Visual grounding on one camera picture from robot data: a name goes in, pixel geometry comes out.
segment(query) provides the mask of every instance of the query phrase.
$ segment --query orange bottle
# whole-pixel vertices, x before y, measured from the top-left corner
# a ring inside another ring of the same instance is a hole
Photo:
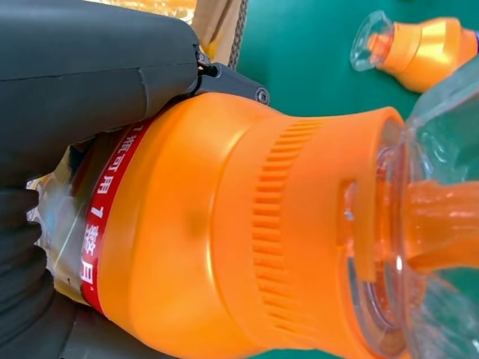
[[[404,87],[425,92],[477,54],[477,34],[458,19],[420,24],[391,22],[383,11],[366,17],[357,32],[351,63],[357,71],[376,67]]]
[[[416,204],[404,207],[403,231],[431,223],[417,205],[421,188],[444,217],[455,203],[435,196],[441,186],[391,182],[401,133],[391,108],[300,118],[219,93],[132,126],[88,207],[82,292],[178,358],[277,348],[408,358],[397,298],[388,295],[402,287],[385,277],[404,243],[404,268],[419,258],[424,272],[478,257],[424,245],[433,224],[405,242],[391,234],[397,223],[391,216],[404,201]]]

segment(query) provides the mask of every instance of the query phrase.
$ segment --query clear plastic spout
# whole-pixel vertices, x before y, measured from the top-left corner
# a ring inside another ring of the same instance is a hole
[[[393,23],[382,10],[368,15],[359,28],[351,50],[354,70],[364,71],[384,63],[394,38]]]

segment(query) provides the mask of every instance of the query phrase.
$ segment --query green background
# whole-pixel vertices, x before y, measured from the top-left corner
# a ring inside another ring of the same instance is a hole
[[[479,29],[477,0],[249,0],[238,71],[266,86],[271,106],[286,114],[351,114],[390,105],[407,118],[417,94],[379,71],[357,73],[350,65],[357,30],[374,10],[400,22],[454,16],[464,27]],[[450,276],[459,287],[467,286],[459,272]],[[274,351],[257,358],[333,357]]]

